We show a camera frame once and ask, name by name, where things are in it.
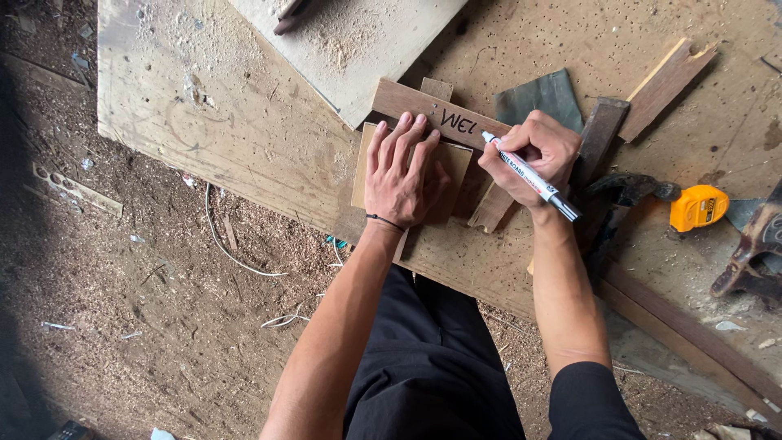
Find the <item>hammer head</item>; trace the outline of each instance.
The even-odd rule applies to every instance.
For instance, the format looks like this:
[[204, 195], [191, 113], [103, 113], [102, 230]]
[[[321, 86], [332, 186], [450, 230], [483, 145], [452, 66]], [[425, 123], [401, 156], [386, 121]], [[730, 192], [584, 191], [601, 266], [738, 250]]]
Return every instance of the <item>hammer head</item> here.
[[681, 197], [681, 186], [673, 182], [658, 182], [650, 175], [615, 173], [606, 175], [586, 188], [586, 193], [594, 195], [606, 189], [619, 188], [614, 203], [632, 207], [648, 194], [654, 194], [660, 200], [673, 202]]

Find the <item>black sleeve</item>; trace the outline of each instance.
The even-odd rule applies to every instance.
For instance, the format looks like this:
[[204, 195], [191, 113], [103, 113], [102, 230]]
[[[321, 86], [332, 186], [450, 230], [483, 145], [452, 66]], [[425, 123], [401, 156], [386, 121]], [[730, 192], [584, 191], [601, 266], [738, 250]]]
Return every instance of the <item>black sleeve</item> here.
[[557, 373], [548, 420], [549, 440], [645, 438], [619, 394], [613, 373], [596, 362], [573, 363]]

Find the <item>left hand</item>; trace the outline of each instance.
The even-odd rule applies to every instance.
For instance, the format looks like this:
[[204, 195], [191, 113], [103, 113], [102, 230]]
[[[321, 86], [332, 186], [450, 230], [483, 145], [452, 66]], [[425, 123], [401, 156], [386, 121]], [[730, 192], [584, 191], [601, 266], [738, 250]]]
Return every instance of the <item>left hand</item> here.
[[[448, 187], [450, 178], [436, 160], [434, 178], [425, 182], [429, 155], [440, 137], [439, 131], [432, 130], [425, 141], [418, 141], [424, 134], [426, 116], [419, 114], [413, 124], [412, 114], [405, 112], [390, 134], [387, 126], [385, 121], [378, 124], [367, 150], [364, 207], [367, 214], [377, 214], [406, 229], [423, 220]], [[416, 147], [408, 168], [407, 158], [413, 145]], [[377, 219], [369, 221], [384, 223]]]

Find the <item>hand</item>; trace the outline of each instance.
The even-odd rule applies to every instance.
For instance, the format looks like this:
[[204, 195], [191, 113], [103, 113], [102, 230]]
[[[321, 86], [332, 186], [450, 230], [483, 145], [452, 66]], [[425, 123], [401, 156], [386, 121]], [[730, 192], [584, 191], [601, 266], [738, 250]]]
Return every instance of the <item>hand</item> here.
[[[524, 124], [515, 125], [502, 136], [500, 150], [515, 151], [541, 177], [559, 190], [568, 183], [573, 163], [581, 147], [581, 136], [540, 110], [529, 113]], [[502, 159], [492, 143], [487, 143], [478, 164], [491, 174], [496, 184], [516, 201], [532, 209], [546, 201]]]
[[[364, 207], [367, 214], [377, 214], [402, 228], [417, 225], [439, 199], [450, 183], [439, 160], [434, 164], [434, 176], [425, 182], [429, 155], [439, 143], [439, 131], [432, 130], [425, 141], [426, 117], [405, 112], [393, 132], [388, 133], [385, 121], [378, 124], [367, 150], [367, 178], [364, 187]], [[407, 159], [415, 145], [410, 167]], [[377, 219], [370, 222], [384, 223]]]

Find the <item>hammer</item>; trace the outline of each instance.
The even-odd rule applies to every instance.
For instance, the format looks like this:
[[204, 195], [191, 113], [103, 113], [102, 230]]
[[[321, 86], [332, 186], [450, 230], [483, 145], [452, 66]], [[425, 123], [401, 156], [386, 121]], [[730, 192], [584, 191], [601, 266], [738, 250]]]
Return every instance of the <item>hammer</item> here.
[[665, 202], [673, 202], [678, 200], [682, 193], [681, 186], [676, 183], [659, 182], [650, 175], [615, 173], [601, 177], [586, 188], [586, 195], [594, 196], [607, 189], [614, 190], [613, 205], [605, 215], [590, 249], [584, 255], [586, 273], [592, 282], [599, 279], [600, 267], [608, 253], [608, 244], [616, 235], [619, 223], [630, 208], [649, 194]]

